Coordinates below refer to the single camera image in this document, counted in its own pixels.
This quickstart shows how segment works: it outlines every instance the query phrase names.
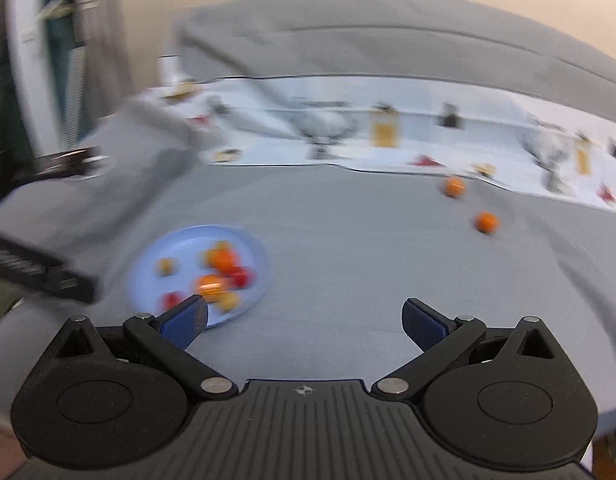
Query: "metal pin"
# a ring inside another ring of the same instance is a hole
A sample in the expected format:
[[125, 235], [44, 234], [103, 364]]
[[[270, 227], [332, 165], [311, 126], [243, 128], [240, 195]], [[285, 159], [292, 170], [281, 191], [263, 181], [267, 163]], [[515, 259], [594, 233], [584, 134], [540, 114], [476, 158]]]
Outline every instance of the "metal pin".
[[408, 383], [399, 377], [386, 377], [377, 383], [384, 394], [402, 394], [408, 389]]
[[232, 381], [225, 377], [210, 377], [201, 381], [201, 389], [209, 394], [224, 394], [232, 388]]

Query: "ribbed black surface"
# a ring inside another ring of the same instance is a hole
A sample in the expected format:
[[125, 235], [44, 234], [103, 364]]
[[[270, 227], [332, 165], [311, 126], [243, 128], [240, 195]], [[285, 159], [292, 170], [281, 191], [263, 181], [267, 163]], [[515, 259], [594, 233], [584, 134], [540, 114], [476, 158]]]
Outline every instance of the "ribbed black surface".
[[589, 478], [575, 464], [521, 475], [464, 462], [439, 447], [406, 404], [376, 400], [358, 381], [251, 381], [234, 399], [202, 405], [174, 442], [135, 464], [78, 472], [32, 460], [12, 478], [490, 480], [520, 476]]

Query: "gray tablecloth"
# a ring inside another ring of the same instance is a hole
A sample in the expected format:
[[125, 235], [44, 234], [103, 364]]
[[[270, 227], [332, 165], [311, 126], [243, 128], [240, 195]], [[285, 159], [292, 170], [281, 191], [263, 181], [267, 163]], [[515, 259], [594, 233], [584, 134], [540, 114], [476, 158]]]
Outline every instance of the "gray tablecloth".
[[[451, 200], [431, 176], [331, 166], [216, 167], [190, 132], [141, 101], [91, 139], [117, 157], [106, 175], [26, 186], [0, 206], [0, 230], [100, 277], [90, 307], [30, 296], [0, 322], [0, 417], [64, 320], [132, 315], [128, 270], [155, 238], [225, 223], [260, 237], [274, 268], [261, 301], [188, 351], [240, 386], [248, 378], [363, 378], [419, 353], [400, 309], [420, 298], [489, 326], [545, 320], [594, 394], [599, 431], [616, 427], [616, 214], [471, 182]], [[480, 210], [493, 237], [471, 225]]]

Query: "white door frame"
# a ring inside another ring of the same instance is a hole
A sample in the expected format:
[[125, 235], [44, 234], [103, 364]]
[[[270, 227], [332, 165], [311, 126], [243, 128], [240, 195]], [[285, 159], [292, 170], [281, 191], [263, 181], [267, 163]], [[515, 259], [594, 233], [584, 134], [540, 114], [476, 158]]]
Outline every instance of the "white door frame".
[[61, 149], [61, 113], [51, 75], [43, 0], [6, 0], [6, 33], [19, 107], [35, 156]]

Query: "plate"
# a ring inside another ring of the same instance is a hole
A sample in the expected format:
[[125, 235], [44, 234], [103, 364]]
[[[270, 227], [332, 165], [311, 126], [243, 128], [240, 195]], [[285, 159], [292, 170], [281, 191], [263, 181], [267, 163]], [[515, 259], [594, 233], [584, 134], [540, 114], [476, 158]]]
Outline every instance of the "plate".
[[[173, 231], [153, 242], [139, 256], [130, 274], [128, 289], [137, 312], [162, 314], [163, 296], [180, 292], [187, 298], [195, 294], [197, 278], [216, 274], [203, 264], [203, 253], [219, 240], [228, 240], [239, 254], [242, 265], [254, 271], [254, 280], [247, 288], [237, 290], [240, 306], [224, 313], [217, 304], [208, 304], [207, 328], [221, 324], [242, 314], [262, 297], [270, 284], [270, 260], [264, 244], [250, 233], [225, 225], [197, 225]], [[176, 272], [170, 276], [159, 274], [161, 258], [175, 258]]]

